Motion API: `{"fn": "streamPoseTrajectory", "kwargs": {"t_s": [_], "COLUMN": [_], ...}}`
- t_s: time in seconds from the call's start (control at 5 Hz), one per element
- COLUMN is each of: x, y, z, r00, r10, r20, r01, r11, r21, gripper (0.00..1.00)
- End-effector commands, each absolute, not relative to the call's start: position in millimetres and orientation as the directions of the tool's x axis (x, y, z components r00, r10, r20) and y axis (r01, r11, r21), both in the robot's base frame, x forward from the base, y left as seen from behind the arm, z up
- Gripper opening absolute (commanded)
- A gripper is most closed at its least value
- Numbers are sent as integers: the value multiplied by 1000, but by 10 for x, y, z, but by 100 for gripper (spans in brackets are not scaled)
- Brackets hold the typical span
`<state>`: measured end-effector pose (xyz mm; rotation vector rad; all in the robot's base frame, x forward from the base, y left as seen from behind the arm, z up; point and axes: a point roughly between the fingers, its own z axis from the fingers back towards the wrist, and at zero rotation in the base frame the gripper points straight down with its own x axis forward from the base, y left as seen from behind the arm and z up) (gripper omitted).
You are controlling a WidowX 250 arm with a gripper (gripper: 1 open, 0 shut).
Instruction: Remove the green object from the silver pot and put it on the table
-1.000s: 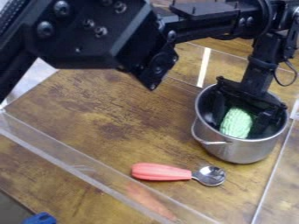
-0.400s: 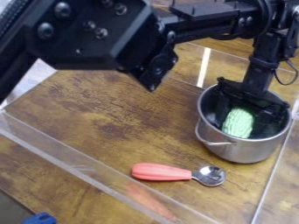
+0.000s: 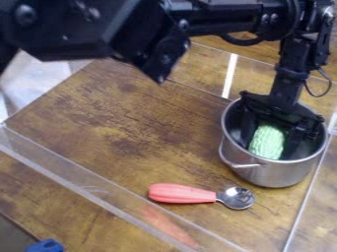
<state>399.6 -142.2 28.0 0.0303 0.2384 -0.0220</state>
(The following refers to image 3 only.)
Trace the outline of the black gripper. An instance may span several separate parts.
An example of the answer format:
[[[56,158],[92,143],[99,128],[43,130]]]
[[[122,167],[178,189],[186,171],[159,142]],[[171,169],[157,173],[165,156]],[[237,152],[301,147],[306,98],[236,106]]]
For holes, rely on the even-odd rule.
[[[290,36],[281,43],[276,79],[269,94],[241,93],[241,146],[248,149],[262,122],[290,130],[282,158],[308,158],[313,151],[316,132],[324,119],[298,103],[301,90],[312,70],[320,69],[316,41]]]

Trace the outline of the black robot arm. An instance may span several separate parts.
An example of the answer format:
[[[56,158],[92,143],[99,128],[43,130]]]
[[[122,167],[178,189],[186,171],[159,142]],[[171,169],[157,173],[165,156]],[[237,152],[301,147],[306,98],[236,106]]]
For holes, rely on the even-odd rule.
[[[194,36],[237,46],[277,41],[272,90],[241,95],[238,144],[270,123],[286,133],[290,158],[301,144],[324,143],[324,120],[298,96],[327,63],[333,22],[333,0],[0,0],[0,75],[26,51],[40,61],[113,57],[161,83]]]

